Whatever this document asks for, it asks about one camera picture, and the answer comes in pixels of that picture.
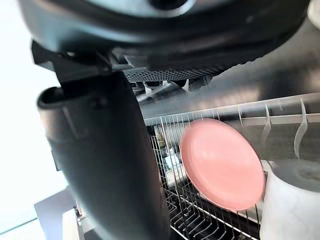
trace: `wire rack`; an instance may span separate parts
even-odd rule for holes
[[[309,102],[310,95],[296,96],[295,98],[271,100],[262,103],[264,116],[243,117],[242,109],[248,105],[231,106],[232,118],[225,118],[226,109],[206,109],[197,112],[181,113],[145,119],[145,124],[149,128],[152,142],[152,148],[159,167],[161,187],[165,192],[166,202],[169,211],[170,226],[183,239],[186,240],[259,240],[260,223],[262,217],[263,202],[258,202],[251,209],[245,211],[229,211],[213,205],[202,195],[190,182],[187,173],[181,161],[180,141],[192,121],[203,118],[212,118],[230,124],[243,135],[246,128],[258,127],[258,145],[255,148],[260,159],[268,156],[267,145],[268,138],[272,138],[271,132],[278,125],[295,126],[292,136],[289,138],[290,144],[287,151],[288,158],[300,159],[299,147],[302,139],[308,130],[308,125],[320,123],[319,113],[308,113],[306,111],[306,102]],[[320,96],[312,98],[314,102],[319,102]],[[292,101],[295,106],[298,105],[300,113],[287,114],[284,108],[291,108],[292,104],[284,104]],[[257,109],[259,104],[250,103]],[[273,167],[273,160],[261,160],[265,173],[267,174]]]

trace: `white container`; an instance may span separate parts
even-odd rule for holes
[[[320,29],[320,0],[312,0],[308,8],[309,20]]]
[[[320,165],[287,162],[268,173],[261,240],[320,240]]]

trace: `pink plate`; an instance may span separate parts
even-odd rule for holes
[[[265,175],[256,152],[226,123],[194,121],[183,136],[181,156],[193,185],[219,207],[246,210],[264,192]]]

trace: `dishwasher rack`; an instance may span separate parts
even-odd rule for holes
[[[320,113],[307,114],[306,106],[317,103],[320,103],[320,94],[315,93],[229,106],[228,111],[225,108],[206,109],[145,119],[159,167],[161,187],[166,197],[170,227],[185,240],[259,240],[262,207],[256,204],[253,209],[238,212],[222,209],[210,203],[187,177],[181,161],[180,140],[192,121],[212,118],[230,124],[239,132],[248,126],[260,126],[259,147],[266,150],[266,142],[273,127],[282,124],[295,125],[297,130],[289,145],[294,149],[295,158],[300,159],[299,146],[307,132],[308,124],[320,123]],[[248,114],[248,105],[252,105],[256,112],[249,111]],[[169,153],[165,158],[161,154],[163,146]],[[262,154],[256,151],[261,159]],[[273,160],[267,159],[266,162],[268,164],[263,164],[263,168],[267,174],[272,169]]]

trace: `metal wire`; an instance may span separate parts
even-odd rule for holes
[[[241,133],[249,126],[261,126],[260,145],[265,151],[267,139],[272,128],[279,124],[300,125],[295,136],[294,150],[299,158],[301,138],[306,133],[308,123],[320,123],[320,113],[306,113],[304,102],[301,100],[302,114],[271,115],[270,108],[264,104],[265,115],[246,117],[242,108],[235,108],[237,121],[241,126]],[[204,195],[193,186],[187,178],[186,170],[181,161],[180,141],[187,128],[195,120],[204,118],[223,120],[221,109],[206,109],[203,111],[187,112],[146,119],[147,126],[152,126],[154,135],[151,137],[153,152],[159,166],[161,187],[165,192],[171,228],[186,240],[240,240],[249,238],[259,240],[261,216],[258,206],[246,211],[228,211],[213,205]],[[166,156],[162,156],[163,148],[159,139],[161,135],[165,141]]]

